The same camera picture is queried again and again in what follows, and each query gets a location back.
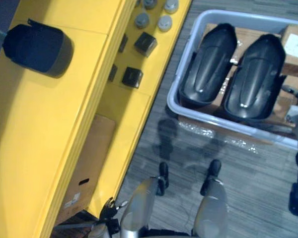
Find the black plastic cover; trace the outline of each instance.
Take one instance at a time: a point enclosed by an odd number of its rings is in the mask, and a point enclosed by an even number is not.
[[[216,98],[231,68],[229,61],[236,45],[235,29],[227,23],[219,24],[204,37],[179,88],[181,102],[200,107]]]
[[[224,95],[224,110],[238,119],[265,119],[274,107],[285,76],[285,51],[274,35],[262,35],[244,53]]]
[[[33,20],[8,31],[5,55],[13,62],[52,77],[61,76],[71,62],[71,40],[60,30]]]

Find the cardboard box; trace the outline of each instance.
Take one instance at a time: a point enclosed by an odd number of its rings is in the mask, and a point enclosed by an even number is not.
[[[114,133],[115,122],[96,115],[78,158],[55,225],[89,205]]]
[[[282,73],[298,77],[298,25],[285,29],[282,44],[287,53]]]

